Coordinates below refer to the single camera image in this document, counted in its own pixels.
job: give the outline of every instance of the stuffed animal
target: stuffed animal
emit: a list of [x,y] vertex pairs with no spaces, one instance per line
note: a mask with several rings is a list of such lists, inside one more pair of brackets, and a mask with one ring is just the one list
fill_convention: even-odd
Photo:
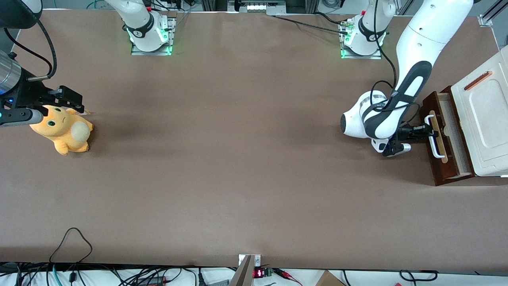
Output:
[[76,115],[74,109],[44,105],[48,109],[48,116],[42,122],[30,124],[30,127],[40,135],[55,143],[55,149],[67,156],[69,151],[88,151],[88,137],[93,130],[92,123]]

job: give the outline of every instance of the drawer handle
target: drawer handle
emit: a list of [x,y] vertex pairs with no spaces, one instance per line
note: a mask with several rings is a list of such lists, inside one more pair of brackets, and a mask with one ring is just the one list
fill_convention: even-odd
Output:
[[[429,114],[425,117],[425,123],[429,126],[432,126],[430,123],[431,117],[434,117],[434,114]],[[432,150],[432,154],[434,155],[435,158],[443,159],[446,157],[445,155],[441,155],[440,153],[437,152],[437,146],[436,146],[436,141],[435,141],[434,136],[429,136],[429,142],[430,142],[430,149]]]

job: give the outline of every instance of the wooden drawer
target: wooden drawer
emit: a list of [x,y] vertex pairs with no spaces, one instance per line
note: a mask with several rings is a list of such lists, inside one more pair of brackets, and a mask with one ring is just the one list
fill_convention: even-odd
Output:
[[435,139],[436,148],[445,158],[435,158],[431,143],[425,140],[432,168],[432,175],[436,186],[457,182],[474,177],[474,171],[469,151],[460,128],[457,108],[453,100],[450,87],[442,92],[433,92],[423,100],[420,110],[420,119],[433,114],[432,126],[439,132]]

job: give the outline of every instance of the red wire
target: red wire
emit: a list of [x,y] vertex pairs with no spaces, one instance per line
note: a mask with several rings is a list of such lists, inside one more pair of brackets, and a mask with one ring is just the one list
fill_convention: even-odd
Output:
[[293,276],[291,276],[291,274],[289,274],[288,272],[284,271],[282,273],[282,275],[286,278],[288,278],[289,280],[293,281],[293,282],[296,282],[298,284],[300,284],[300,286],[303,286],[302,283],[300,283],[300,281],[298,281],[296,278],[294,278]]
[[300,283],[300,281],[298,281],[298,280],[296,280],[296,279],[294,279],[294,278],[290,278],[290,280],[291,280],[291,281],[294,281],[294,282],[296,282],[296,283],[298,283],[298,284],[300,284],[300,286],[303,286],[303,285],[302,285],[302,283]]

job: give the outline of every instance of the table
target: table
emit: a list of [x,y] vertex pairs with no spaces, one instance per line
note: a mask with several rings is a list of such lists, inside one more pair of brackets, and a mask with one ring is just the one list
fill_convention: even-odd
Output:
[[[409,20],[390,24],[393,60]],[[42,21],[58,56],[46,85],[81,93],[96,129],[90,152],[68,157],[28,126],[0,130],[0,260],[46,261],[76,226],[93,245],[86,262],[234,266],[260,253],[272,267],[508,270],[505,186],[433,187],[423,144],[388,159],[340,132],[342,113],[391,69],[341,59],[336,34],[192,13],[172,56],[143,57],[129,55],[114,11]],[[19,41],[50,56],[37,27]],[[468,18],[420,99],[496,52]],[[74,233],[55,260],[86,252]]]

